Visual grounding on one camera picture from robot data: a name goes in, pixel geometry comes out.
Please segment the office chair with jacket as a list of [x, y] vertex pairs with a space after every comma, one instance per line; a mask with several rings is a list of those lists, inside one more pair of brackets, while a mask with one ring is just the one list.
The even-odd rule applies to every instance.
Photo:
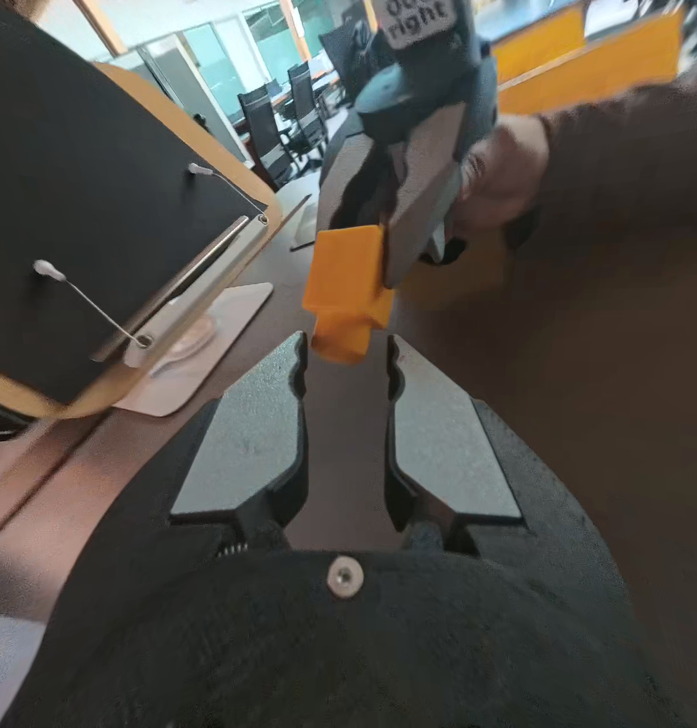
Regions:
[[338, 74], [346, 104], [351, 107], [375, 73], [374, 35], [365, 20], [319, 34], [322, 49]]

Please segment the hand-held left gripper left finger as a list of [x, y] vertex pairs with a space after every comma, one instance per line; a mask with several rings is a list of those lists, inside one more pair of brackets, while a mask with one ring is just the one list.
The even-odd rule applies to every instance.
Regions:
[[171, 507], [173, 523], [284, 529], [308, 496], [307, 335], [297, 331], [231, 385]]

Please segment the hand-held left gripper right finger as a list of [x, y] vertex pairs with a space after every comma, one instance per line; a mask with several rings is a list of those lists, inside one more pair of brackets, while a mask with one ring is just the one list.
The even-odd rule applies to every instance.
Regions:
[[521, 524], [472, 397], [396, 335], [387, 339], [387, 373], [384, 500], [394, 530], [429, 522], [455, 541], [469, 524]]

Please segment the glossy rectangular plate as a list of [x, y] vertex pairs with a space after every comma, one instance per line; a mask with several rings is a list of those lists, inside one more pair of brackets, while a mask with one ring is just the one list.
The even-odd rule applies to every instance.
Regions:
[[293, 243], [290, 245], [290, 252], [303, 250], [314, 245], [317, 236], [317, 199], [311, 198], [302, 207], [302, 214], [295, 232]]

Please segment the thin brown wooden stick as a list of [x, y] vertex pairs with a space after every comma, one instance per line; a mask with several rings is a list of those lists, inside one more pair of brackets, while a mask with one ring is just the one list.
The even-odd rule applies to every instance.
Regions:
[[295, 205], [293, 205], [288, 212], [283, 216], [281, 221], [281, 228], [285, 227], [297, 214], [301, 211], [306, 204], [311, 200], [312, 194], [309, 193], [304, 195]]

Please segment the person's right hand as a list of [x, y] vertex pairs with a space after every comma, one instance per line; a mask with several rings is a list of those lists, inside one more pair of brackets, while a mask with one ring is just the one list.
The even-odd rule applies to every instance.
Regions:
[[474, 144], [463, 160], [461, 189], [447, 219], [450, 232], [468, 240], [528, 212], [549, 157], [540, 117], [501, 116], [489, 136]]

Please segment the person's right forearm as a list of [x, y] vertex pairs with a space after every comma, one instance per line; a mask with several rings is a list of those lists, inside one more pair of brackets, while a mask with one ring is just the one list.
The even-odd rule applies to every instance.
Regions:
[[530, 118], [548, 159], [534, 201], [506, 227], [511, 247], [697, 228], [697, 62], [671, 82]]

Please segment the yellow block with peg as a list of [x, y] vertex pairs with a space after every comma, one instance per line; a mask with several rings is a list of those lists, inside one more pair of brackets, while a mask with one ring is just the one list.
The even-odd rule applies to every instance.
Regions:
[[385, 330], [394, 291], [383, 284], [383, 227], [317, 233], [303, 295], [316, 318], [311, 348], [345, 365], [364, 359], [373, 331]]

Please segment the yellow storage bin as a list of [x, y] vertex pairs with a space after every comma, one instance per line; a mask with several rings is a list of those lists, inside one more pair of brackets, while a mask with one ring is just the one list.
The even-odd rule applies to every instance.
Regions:
[[500, 43], [501, 114], [536, 114], [591, 103], [636, 86], [666, 83], [677, 75], [682, 45], [680, 7], [645, 15], [623, 29], [581, 43], [571, 23], [580, 9], [540, 21]]

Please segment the black mesh office chair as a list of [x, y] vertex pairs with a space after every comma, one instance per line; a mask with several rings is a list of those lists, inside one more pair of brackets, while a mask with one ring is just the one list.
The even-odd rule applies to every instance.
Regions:
[[327, 129], [316, 102], [308, 62], [288, 69], [295, 124], [289, 137], [289, 148], [303, 157], [316, 151], [319, 159], [325, 156]]
[[266, 85], [238, 94], [256, 170], [274, 191], [295, 177], [295, 163], [281, 137]]

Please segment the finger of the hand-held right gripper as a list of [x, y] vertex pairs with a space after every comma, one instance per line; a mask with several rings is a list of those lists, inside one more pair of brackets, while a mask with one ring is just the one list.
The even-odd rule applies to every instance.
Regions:
[[391, 155], [363, 132], [347, 135], [319, 186], [319, 232], [385, 222]]
[[461, 182], [455, 153], [465, 115], [465, 105], [444, 106], [409, 135], [404, 150], [405, 177], [386, 224], [386, 287], [397, 287], [422, 256], [429, 256], [435, 264], [444, 259], [444, 220]]

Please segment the wooden book stand black panel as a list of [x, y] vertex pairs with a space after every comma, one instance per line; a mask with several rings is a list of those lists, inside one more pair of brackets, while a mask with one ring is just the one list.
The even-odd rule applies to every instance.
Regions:
[[280, 223], [271, 189], [156, 88], [0, 5], [0, 408], [108, 408]]

